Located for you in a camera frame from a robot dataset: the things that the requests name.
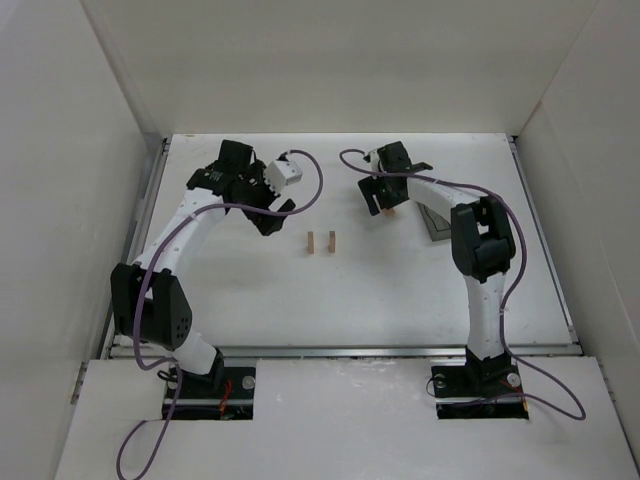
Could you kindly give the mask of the wood block one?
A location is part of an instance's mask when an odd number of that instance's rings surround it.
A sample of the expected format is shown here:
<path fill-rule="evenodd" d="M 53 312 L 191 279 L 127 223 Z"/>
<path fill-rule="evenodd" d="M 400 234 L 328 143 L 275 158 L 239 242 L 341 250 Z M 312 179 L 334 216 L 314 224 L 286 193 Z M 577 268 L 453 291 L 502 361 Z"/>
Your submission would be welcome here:
<path fill-rule="evenodd" d="M 313 255 L 315 253 L 315 238 L 314 238 L 314 232 L 313 231 L 308 231 L 307 232 L 307 253 L 309 255 Z"/>

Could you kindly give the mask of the smoky transparent plastic box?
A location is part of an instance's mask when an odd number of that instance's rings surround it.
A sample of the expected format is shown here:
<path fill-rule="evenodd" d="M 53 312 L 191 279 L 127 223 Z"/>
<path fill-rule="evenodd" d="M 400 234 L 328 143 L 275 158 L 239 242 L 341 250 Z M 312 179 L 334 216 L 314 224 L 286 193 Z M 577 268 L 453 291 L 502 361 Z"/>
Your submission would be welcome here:
<path fill-rule="evenodd" d="M 418 211 L 432 242 L 449 241 L 451 239 L 450 223 L 426 205 L 417 204 Z"/>

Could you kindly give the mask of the wood block three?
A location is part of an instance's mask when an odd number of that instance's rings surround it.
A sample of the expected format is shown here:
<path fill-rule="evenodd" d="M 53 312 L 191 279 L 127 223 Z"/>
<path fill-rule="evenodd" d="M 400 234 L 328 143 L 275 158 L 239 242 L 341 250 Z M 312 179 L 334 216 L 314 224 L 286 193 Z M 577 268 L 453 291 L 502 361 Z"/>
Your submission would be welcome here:
<path fill-rule="evenodd" d="M 334 230 L 329 231 L 328 251 L 331 254 L 334 254 L 336 252 L 336 232 Z"/>

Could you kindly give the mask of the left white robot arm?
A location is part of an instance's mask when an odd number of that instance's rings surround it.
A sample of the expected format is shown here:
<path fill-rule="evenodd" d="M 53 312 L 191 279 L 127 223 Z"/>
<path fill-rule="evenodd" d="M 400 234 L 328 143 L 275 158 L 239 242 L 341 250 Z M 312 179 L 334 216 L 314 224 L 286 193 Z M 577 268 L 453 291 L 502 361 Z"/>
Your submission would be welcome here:
<path fill-rule="evenodd" d="M 296 204 L 288 199 L 277 211 L 270 207 L 301 178 L 300 167 L 285 156 L 264 163 L 253 147 L 223 141 L 217 159 L 187 181 L 183 199 L 162 233 L 132 263 L 120 263 L 112 271 L 117 333 L 163 349 L 185 376 L 219 387 L 225 380 L 224 357 L 194 330 L 180 277 L 234 205 L 244 206 L 246 219 L 261 235 L 278 232 Z"/>

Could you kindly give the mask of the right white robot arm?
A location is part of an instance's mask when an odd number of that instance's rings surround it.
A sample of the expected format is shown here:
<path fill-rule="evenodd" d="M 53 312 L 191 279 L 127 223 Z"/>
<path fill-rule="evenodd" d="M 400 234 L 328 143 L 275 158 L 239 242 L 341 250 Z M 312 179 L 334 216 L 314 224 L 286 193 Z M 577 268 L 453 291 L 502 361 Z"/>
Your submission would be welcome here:
<path fill-rule="evenodd" d="M 438 398 L 491 397 L 515 372 L 501 339 L 501 303 L 516 246 L 504 206 L 481 187 L 428 179 L 401 142 L 364 155 L 371 174 L 360 180 L 369 213 L 411 200 L 449 226 L 451 253 L 467 288 L 469 336 L 465 363 L 432 369 Z"/>

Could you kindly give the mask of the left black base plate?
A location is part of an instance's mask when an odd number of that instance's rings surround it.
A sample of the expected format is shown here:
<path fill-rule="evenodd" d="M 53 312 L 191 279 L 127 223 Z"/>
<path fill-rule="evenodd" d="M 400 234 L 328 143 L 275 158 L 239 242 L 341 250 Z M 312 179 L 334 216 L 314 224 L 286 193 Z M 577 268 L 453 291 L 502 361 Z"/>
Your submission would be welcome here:
<path fill-rule="evenodd" d="M 216 378 L 183 373 L 174 420 L 252 420 L 256 368 L 223 367 Z"/>

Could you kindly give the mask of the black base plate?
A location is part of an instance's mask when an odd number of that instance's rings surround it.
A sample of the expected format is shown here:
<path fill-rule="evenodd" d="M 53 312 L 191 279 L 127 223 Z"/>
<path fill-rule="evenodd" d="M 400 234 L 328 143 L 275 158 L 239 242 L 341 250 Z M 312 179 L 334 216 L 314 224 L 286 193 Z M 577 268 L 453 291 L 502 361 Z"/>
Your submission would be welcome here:
<path fill-rule="evenodd" d="M 430 384 L 439 420 L 529 419 L 516 365 L 475 381 L 465 365 L 436 364 L 431 367 Z"/>
<path fill-rule="evenodd" d="M 256 368 L 223 367 L 216 378 L 183 373 L 174 420 L 252 420 Z"/>

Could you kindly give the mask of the aluminium rail front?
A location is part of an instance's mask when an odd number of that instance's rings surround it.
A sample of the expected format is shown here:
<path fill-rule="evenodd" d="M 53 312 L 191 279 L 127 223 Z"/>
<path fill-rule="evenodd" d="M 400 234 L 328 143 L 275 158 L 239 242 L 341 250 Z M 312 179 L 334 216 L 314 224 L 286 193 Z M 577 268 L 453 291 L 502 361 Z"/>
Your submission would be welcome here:
<path fill-rule="evenodd" d="M 518 356 L 528 357 L 574 357 L 582 356 L 583 350 L 579 344 L 565 345 L 529 345 L 511 346 L 511 351 Z M 463 347 L 293 347 L 293 346 L 227 346 L 221 351 L 230 358 L 333 358 L 333 359 L 364 359 L 364 358 L 430 358 L 463 357 Z"/>

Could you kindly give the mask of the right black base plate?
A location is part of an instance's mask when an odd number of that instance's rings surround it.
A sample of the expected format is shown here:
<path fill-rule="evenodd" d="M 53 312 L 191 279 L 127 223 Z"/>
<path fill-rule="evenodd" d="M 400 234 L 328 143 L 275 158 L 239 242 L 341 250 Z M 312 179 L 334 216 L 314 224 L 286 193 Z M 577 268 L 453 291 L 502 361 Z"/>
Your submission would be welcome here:
<path fill-rule="evenodd" d="M 475 381 L 465 365 L 436 364 L 431 367 L 430 384 L 439 420 L 529 419 L 516 365 Z"/>

